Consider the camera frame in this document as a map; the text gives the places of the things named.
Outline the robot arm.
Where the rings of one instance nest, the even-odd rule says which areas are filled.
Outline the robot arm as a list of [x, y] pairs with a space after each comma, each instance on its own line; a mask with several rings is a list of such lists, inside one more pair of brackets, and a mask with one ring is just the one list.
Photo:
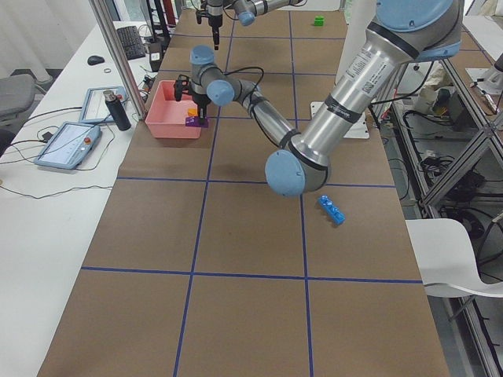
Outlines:
[[462, 1], [377, 1], [365, 43], [335, 83], [308, 127], [299, 132], [262, 95], [258, 84], [235, 79], [215, 64], [212, 48], [190, 52], [191, 76], [180, 75], [174, 95], [192, 97], [199, 122], [207, 105], [242, 105], [279, 149], [266, 161], [268, 185], [281, 196], [299, 196], [329, 179], [329, 157], [392, 74], [403, 64], [452, 57], [460, 49]]
[[285, 6], [303, 6], [305, 3], [306, 1], [295, 0], [201, 1], [200, 7], [196, 9], [196, 22], [202, 24], [202, 19], [207, 19], [211, 28], [214, 50], [219, 50], [220, 28], [223, 25], [223, 15], [227, 10], [234, 11], [232, 20], [238, 20], [243, 26], [249, 26], [255, 22], [257, 16], [265, 15]]

